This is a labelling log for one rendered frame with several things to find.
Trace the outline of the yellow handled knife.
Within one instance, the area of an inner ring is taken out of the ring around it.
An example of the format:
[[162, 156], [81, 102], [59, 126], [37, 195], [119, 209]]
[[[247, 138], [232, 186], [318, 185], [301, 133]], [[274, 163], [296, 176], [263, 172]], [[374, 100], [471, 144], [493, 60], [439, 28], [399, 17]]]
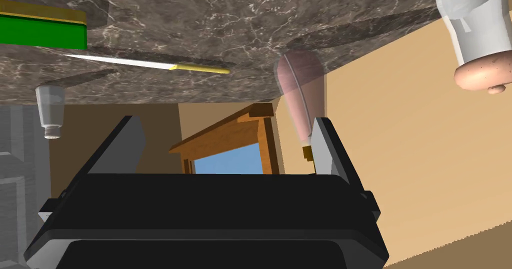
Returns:
[[207, 73], [215, 73], [215, 74], [230, 74], [231, 73], [231, 70], [229, 68], [214, 66], [214, 65], [196, 64], [196, 63], [164, 63], [164, 62], [135, 60], [135, 59], [118, 58], [118, 57], [93, 56], [93, 55], [83, 55], [83, 54], [62, 54], [62, 55], [66, 56], [66, 57], [78, 58], [78, 59], [95, 61], [95, 62], [104, 62], [104, 63], [109, 63], [109, 64], [119, 64], [119, 65], [130, 65], [130, 66], [136, 66], [136, 67], [162, 69], [162, 70], [169, 70], [169, 71], [186, 70], [186, 71], [207, 72]]

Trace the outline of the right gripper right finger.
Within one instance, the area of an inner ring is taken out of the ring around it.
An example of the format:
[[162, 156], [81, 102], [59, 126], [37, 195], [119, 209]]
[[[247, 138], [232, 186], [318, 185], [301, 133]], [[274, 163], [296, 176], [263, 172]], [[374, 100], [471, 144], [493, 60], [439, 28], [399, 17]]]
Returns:
[[331, 120], [326, 117], [316, 118], [310, 141], [315, 172], [318, 175], [339, 176], [357, 192], [364, 191], [359, 175]]

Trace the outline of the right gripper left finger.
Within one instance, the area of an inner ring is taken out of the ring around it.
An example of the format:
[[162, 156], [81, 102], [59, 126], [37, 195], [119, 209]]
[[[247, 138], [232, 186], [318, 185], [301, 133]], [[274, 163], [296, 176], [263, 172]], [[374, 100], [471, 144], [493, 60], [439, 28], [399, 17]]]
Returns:
[[146, 145], [139, 116], [125, 116], [77, 173], [133, 174]]

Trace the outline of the green and yellow sponge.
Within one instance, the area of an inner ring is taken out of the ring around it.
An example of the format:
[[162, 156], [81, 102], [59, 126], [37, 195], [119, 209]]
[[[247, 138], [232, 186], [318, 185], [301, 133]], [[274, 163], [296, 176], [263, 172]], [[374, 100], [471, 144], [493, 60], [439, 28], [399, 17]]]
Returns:
[[0, 44], [86, 50], [86, 13], [0, 0]]

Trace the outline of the wooden framed window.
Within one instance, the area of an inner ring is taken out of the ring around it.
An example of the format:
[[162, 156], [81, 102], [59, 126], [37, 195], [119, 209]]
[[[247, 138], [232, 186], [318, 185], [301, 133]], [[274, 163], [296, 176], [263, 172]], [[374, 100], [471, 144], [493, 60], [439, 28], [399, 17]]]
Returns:
[[258, 143], [262, 173], [278, 175], [272, 117], [272, 103], [253, 103], [174, 144], [168, 152], [180, 154], [183, 173], [191, 174], [195, 160]]

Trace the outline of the clear glass bottle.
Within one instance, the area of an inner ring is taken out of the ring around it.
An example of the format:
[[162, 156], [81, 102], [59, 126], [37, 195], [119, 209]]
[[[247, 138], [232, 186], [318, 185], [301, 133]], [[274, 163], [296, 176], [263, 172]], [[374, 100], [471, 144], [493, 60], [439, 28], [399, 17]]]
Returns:
[[35, 89], [40, 124], [46, 139], [61, 138], [64, 122], [65, 89], [57, 85], [41, 85]]

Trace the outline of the pink bottle with yellow cap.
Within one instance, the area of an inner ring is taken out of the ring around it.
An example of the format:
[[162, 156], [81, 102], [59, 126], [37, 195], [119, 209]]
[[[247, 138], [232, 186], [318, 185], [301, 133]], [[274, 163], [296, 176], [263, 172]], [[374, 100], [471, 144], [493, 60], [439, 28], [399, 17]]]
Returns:
[[325, 116], [325, 71], [317, 55], [289, 50], [279, 58], [275, 77], [296, 129], [303, 157], [313, 161], [311, 137], [315, 118]]

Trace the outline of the white shaker with pink base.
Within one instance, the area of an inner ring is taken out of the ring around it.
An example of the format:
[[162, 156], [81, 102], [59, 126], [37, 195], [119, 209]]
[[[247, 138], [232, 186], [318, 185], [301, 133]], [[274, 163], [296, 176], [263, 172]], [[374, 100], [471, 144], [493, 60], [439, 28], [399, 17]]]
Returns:
[[464, 90], [497, 95], [512, 84], [512, 19], [509, 0], [435, 0], [459, 66]]

